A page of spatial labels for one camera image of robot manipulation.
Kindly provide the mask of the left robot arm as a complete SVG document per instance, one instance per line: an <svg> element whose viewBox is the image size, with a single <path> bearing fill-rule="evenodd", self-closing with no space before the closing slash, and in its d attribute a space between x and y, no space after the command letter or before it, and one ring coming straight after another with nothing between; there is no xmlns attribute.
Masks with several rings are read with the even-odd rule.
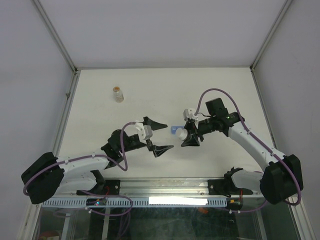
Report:
<svg viewBox="0 0 320 240"><path fill-rule="evenodd" d="M145 116L113 131L105 145L83 156L61 157L46 152L22 173L23 194L34 205L61 194L100 195L106 185L101 172L114 167L128 171L127 152L147 148L157 158L173 148L152 143L153 132L165 128L166 124Z"/></svg>

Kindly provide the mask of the blue weekly pill organizer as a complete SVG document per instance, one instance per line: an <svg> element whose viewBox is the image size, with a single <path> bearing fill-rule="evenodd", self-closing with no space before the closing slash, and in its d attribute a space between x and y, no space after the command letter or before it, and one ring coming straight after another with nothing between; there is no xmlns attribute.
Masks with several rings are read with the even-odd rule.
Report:
<svg viewBox="0 0 320 240"><path fill-rule="evenodd" d="M184 127L183 126L180 126L180 125L172 125L171 128L170 128L170 131L171 131L171 134L172 135L175 135L176 134L176 131L178 129L183 129Z"/></svg>

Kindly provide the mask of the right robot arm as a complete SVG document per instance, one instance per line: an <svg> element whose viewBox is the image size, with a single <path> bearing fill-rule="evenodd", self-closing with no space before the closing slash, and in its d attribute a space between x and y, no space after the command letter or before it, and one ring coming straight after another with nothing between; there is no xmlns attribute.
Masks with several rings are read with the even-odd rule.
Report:
<svg viewBox="0 0 320 240"><path fill-rule="evenodd" d="M258 192L271 204L275 205L297 195L301 201L304 188L301 162L294 154L285 155L260 140L249 127L244 126L244 119L238 112L228 112L221 98L206 102L209 115L198 120L196 110L187 108L183 111L185 125L176 131L182 140L182 147L198 147L204 136L213 132L223 133L238 143L259 165L260 171L247 171L242 167L227 171L221 183L214 185L214 190L226 197L247 189Z"/></svg>

